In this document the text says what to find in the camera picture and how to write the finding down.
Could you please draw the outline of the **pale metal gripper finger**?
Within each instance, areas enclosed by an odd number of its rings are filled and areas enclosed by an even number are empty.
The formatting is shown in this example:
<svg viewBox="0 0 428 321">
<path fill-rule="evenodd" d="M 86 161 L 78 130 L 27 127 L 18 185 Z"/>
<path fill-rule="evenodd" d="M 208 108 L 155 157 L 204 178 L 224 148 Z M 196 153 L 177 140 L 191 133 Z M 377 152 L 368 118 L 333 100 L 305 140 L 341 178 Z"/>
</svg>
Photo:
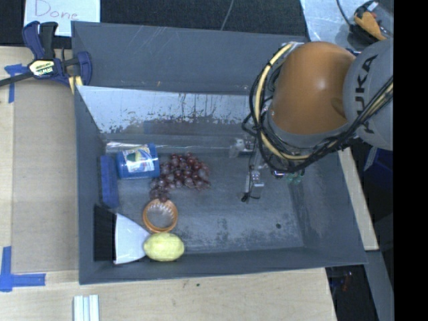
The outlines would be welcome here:
<svg viewBox="0 0 428 321">
<path fill-rule="evenodd" d="M 251 178 L 250 175 L 245 177 L 245 186 L 241 196 L 241 202 L 247 203 L 251 197 Z"/>
<path fill-rule="evenodd" d="M 251 198 L 260 199 L 264 188 L 264 182 L 259 171 L 251 172 Z"/>
</svg>

